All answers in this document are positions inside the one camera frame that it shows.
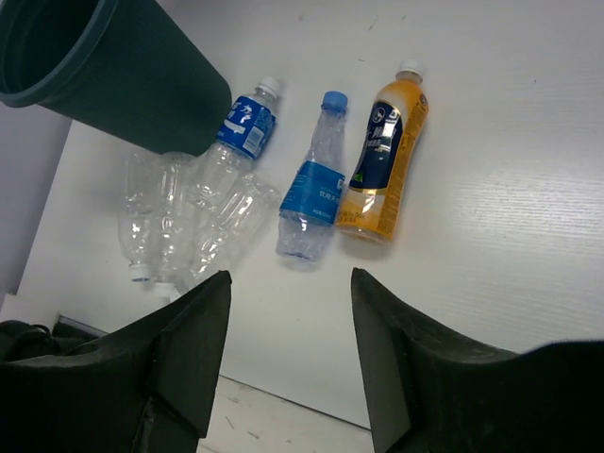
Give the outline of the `orange juice bottle white cap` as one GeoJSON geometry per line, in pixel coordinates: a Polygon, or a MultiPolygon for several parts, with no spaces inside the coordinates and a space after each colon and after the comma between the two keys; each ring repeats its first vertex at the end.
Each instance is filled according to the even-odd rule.
{"type": "Polygon", "coordinates": [[[374,243],[393,240],[414,147],[428,118],[424,75],[422,63],[407,59],[377,93],[336,218],[343,234],[374,243]]]}

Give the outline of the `clear bottle blue cap label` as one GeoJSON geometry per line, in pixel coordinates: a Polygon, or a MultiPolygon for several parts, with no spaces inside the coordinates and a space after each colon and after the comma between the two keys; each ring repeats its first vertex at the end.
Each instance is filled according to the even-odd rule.
{"type": "Polygon", "coordinates": [[[276,252],[285,259],[314,265],[327,251],[345,183],[347,104],[342,92],[324,94],[310,149],[279,207],[276,252]]]}

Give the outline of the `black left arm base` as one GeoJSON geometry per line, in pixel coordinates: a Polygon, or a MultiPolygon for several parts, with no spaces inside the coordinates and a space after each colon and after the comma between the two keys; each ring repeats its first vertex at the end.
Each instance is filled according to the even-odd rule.
{"type": "Polygon", "coordinates": [[[44,325],[7,320],[1,323],[1,362],[61,356],[98,338],[98,335],[64,323],[57,323],[50,329],[44,325]]]}

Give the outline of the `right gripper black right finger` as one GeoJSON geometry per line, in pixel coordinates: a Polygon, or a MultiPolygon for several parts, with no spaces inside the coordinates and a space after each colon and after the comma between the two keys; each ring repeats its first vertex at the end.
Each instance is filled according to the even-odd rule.
{"type": "Polygon", "coordinates": [[[406,304],[367,271],[351,276],[354,328],[377,452],[599,452],[603,343],[518,354],[406,304]]]}

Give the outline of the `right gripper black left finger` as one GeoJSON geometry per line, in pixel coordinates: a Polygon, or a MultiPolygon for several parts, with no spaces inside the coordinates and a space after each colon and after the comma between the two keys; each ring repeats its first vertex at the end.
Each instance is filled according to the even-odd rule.
{"type": "Polygon", "coordinates": [[[5,452],[194,452],[209,430],[231,304],[216,273],[65,355],[1,362],[5,452]]]}

